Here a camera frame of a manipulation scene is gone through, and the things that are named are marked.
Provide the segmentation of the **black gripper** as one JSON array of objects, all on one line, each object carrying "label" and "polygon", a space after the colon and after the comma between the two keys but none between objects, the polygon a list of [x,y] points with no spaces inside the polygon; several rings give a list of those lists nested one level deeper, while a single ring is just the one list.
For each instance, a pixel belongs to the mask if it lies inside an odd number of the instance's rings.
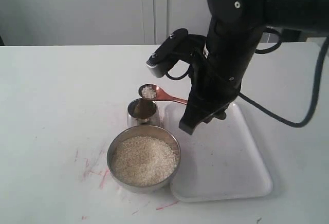
[{"label": "black gripper", "polygon": [[264,25],[239,27],[211,19],[203,52],[193,63],[192,87],[179,122],[181,130],[192,135],[201,123],[226,119],[226,110],[241,89],[264,30]]}]

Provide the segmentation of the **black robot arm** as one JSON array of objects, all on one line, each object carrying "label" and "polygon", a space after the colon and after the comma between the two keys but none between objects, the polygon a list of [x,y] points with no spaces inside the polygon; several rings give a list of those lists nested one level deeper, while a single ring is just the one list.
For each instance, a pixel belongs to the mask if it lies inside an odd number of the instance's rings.
[{"label": "black robot arm", "polygon": [[223,119],[240,96],[243,75],[270,27],[328,33],[328,0],[207,0],[211,21],[192,52],[191,90],[179,128],[192,134],[204,121]]}]

